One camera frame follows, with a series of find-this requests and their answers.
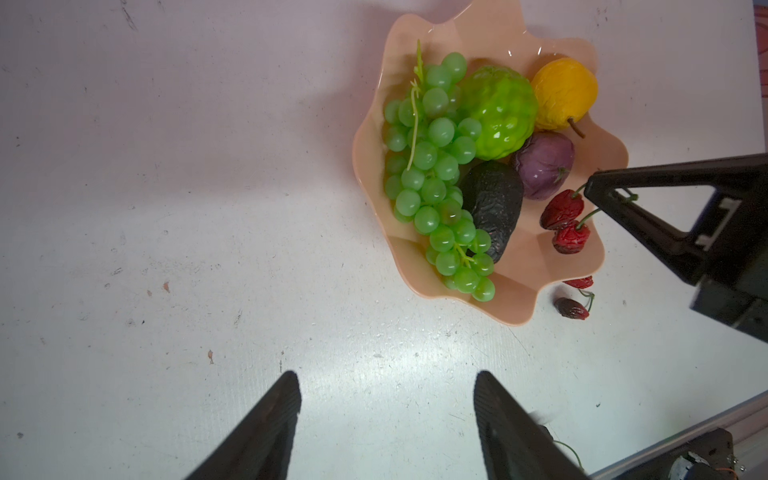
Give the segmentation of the purple round fruit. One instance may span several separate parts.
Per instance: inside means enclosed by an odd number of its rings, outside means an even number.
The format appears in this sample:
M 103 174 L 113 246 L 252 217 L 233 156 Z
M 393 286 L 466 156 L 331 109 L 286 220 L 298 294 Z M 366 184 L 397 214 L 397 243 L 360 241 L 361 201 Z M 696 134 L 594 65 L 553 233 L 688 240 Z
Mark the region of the purple round fruit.
M 573 142 L 556 132 L 536 132 L 514 155 L 524 197 L 546 200 L 557 193 L 569 176 L 575 159 Z

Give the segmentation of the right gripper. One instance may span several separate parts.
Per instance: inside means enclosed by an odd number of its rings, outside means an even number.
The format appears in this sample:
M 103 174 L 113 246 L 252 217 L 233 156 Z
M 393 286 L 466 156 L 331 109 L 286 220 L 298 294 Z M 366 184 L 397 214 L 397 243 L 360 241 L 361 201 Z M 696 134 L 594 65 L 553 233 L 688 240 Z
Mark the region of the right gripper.
M 678 278 L 691 309 L 767 341 L 767 156 L 603 171 L 585 195 Z

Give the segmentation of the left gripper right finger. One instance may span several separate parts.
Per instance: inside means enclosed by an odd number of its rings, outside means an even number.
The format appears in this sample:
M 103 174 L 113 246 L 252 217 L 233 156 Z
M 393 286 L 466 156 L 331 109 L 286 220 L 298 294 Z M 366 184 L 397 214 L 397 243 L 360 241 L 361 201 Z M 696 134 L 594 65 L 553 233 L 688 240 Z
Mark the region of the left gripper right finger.
M 476 377 L 473 405 L 490 479 L 587 477 L 488 371 L 481 371 Z

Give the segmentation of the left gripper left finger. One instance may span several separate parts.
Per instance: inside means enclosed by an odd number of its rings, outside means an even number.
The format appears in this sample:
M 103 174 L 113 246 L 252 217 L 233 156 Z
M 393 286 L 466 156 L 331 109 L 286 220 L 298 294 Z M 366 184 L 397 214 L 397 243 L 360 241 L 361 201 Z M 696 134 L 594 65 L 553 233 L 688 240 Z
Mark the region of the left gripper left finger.
M 189 477 L 285 480 L 301 404 L 298 376 L 286 371 Z

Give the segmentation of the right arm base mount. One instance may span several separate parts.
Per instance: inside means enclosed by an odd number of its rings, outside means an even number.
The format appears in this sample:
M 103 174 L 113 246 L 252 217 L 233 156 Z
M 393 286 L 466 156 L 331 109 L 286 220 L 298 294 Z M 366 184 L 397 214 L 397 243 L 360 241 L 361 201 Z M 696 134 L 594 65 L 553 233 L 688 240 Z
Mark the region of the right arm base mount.
M 718 428 L 635 466 L 615 479 L 737 479 L 733 459 L 733 437 L 727 430 Z

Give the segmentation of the yellow pear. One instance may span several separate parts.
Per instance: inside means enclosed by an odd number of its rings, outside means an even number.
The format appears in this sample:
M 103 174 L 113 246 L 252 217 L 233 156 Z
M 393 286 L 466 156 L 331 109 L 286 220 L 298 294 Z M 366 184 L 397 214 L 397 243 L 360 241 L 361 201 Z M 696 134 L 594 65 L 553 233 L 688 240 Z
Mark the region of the yellow pear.
M 586 137 L 577 123 L 589 112 L 599 92 L 597 78 L 589 69 L 572 58 L 559 58 L 541 67 L 531 86 L 538 102 L 538 130 L 570 128 L 580 138 Z

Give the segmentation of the dark avocado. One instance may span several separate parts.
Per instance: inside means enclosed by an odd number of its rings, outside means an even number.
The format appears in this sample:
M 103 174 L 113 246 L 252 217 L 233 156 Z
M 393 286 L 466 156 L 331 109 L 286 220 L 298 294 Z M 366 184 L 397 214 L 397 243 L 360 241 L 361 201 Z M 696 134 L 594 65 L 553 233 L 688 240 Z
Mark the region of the dark avocado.
M 514 167 L 498 161 L 483 161 L 468 171 L 460 189 L 464 209 L 472 215 L 475 227 L 489 234 L 491 244 L 487 254 L 497 263 L 520 216 L 523 182 Z

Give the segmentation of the green bumpy fruit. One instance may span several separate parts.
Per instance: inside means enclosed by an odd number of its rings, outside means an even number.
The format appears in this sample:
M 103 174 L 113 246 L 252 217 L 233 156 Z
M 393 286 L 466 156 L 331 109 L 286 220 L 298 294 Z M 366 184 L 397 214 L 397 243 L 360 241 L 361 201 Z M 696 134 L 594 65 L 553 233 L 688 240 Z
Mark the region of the green bumpy fruit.
M 529 80 L 508 67 L 484 65 L 460 82 L 464 116 L 481 125 L 476 157 L 499 160 L 518 151 L 532 135 L 538 101 Z

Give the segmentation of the green grape bunch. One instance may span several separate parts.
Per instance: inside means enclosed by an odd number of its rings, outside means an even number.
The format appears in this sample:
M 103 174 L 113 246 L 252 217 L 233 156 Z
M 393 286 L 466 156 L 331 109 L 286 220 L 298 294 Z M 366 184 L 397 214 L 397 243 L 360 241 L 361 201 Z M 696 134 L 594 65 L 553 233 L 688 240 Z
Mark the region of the green grape bunch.
M 457 52 L 438 65 L 415 54 L 407 93 L 383 109 L 383 190 L 395 219 L 411 225 L 423 243 L 426 262 L 442 284 L 488 302 L 496 293 L 491 237 L 466 210 L 459 185 L 479 134 L 474 119 L 457 113 L 458 83 L 466 69 L 466 58 Z

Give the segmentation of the red cherry pair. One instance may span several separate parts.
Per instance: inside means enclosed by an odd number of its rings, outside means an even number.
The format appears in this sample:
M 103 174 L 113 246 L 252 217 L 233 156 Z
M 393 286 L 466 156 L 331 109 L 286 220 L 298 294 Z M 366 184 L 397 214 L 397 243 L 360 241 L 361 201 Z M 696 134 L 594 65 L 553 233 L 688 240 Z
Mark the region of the red cherry pair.
M 591 230 L 587 222 L 591 217 L 602 212 L 596 207 L 592 212 L 580 215 L 584 211 L 585 202 L 581 191 L 566 189 L 554 196 L 544 208 L 539 225 L 542 229 L 553 231 L 552 246 L 560 254 L 572 255 L 583 250 Z
M 580 303 L 572 298 L 559 297 L 553 302 L 555 309 L 562 317 L 575 320 L 586 320 L 590 316 L 596 298 L 595 294 L 590 290 L 594 285 L 593 277 L 587 276 L 566 280 L 564 281 L 564 284 L 576 289 L 580 295 L 586 298 L 586 302 Z

